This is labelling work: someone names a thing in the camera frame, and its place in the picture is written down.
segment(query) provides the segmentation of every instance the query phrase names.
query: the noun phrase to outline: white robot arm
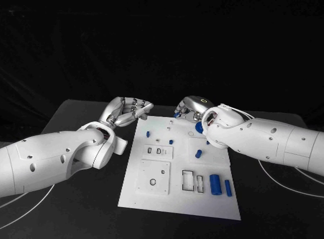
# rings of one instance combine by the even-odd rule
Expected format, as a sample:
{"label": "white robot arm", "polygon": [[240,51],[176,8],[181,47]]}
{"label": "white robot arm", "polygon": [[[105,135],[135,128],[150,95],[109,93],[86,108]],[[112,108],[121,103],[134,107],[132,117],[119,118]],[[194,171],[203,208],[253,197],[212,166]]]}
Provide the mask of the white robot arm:
{"label": "white robot arm", "polygon": [[0,197],[36,191],[91,167],[101,169],[122,154],[127,141],[114,132],[137,118],[147,119],[153,104],[117,97],[98,122],[78,131],[33,136],[0,149]]}
{"label": "white robot arm", "polygon": [[245,121],[238,113],[240,110],[225,104],[203,109],[207,103],[202,100],[207,101],[202,97],[186,97],[180,103],[181,109],[180,105],[176,109],[176,117],[189,119],[183,115],[199,112],[202,117],[189,121],[202,121],[203,134],[213,146],[222,149],[230,147],[258,160],[324,176],[324,132],[268,119]]}

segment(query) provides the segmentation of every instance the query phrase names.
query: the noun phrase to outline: blue cylinder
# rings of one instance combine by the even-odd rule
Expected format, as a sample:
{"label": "blue cylinder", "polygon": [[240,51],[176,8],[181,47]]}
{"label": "blue cylinder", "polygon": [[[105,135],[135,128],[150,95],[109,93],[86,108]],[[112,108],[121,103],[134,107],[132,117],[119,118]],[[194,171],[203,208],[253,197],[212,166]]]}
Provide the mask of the blue cylinder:
{"label": "blue cylinder", "polygon": [[229,180],[225,180],[225,187],[226,187],[228,197],[232,197],[232,187],[230,187],[230,181]]}
{"label": "blue cylinder", "polygon": [[202,151],[202,150],[197,150],[197,153],[196,153],[196,157],[197,157],[197,158],[202,157],[202,153],[203,153],[203,151]]}
{"label": "blue cylinder", "polygon": [[203,125],[202,125],[202,122],[197,122],[197,123],[196,123],[196,131],[197,131],[199,133],[203,133]]}
{"label": "blue cylinder", "polygon": [[220,186],[220,178],[217,174],[210,175],[210,191],[212,195],[222,195],[222,186]]}

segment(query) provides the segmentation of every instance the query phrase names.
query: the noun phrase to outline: table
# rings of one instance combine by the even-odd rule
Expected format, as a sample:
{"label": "table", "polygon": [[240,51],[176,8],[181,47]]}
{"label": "table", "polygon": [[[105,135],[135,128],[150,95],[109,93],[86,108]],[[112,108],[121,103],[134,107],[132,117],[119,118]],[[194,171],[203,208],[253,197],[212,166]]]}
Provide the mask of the table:
{"label": "table", "polygon": [[[43,130],[78,130],[99,119],[108,103],[68,100]],[[151,116],[170,117],[174,107],[155,106]],[[307,127],[301,117],[249,112],[256,118]],[[117,206],[137,122],[115,132],[128,140],[124,154],[112,155],[101,169],[79,171],[56,184],[30,214],[0,231],[0,238],[324,238],[324,199],[284,189],[264,173],[258,160],[229,149],[242,221],[190,216]],[[324,195],[324,186],[294,168],[264,163],[274,178],[289,187]],[[29,193],[0,210],[0,226],[34,206],[49,188]]]}

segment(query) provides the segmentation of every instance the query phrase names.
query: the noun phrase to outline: black backdrop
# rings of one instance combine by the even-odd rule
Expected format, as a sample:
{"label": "black backdrop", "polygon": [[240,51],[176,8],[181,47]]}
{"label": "black backdrop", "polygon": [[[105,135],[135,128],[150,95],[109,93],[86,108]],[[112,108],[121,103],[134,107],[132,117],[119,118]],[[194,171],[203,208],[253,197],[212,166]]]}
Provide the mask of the black backdrop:
{"label": "black backdrop", "polygon": [[66,99],[187,95],[324,124],[324,4],[1,3],[0,119],[42,126]]}

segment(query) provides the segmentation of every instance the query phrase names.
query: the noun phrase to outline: white board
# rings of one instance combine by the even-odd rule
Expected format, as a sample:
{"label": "white board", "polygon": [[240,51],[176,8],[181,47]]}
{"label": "white board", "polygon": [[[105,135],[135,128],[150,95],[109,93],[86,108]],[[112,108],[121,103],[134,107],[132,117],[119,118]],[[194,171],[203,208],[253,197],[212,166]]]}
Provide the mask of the white board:
{"label": "white board", "polygon": [[[147,120],[138,120],[118,206],[240,220],[228,150],[206,144],[206,137],[194,127],[184,119],[148,116]],[[147,153],[148,148],[167,150],[167,156],[154,151]],[[203,153],[196,158],[199,149]],[[183,190],[183,171],[193,172],[194,191]],[[210,191],[212,174],[220,176],[223,194],[219,196]],[[232,197],[226,195],[226,179]],[[203,192],[197,191],[199,183]]]}

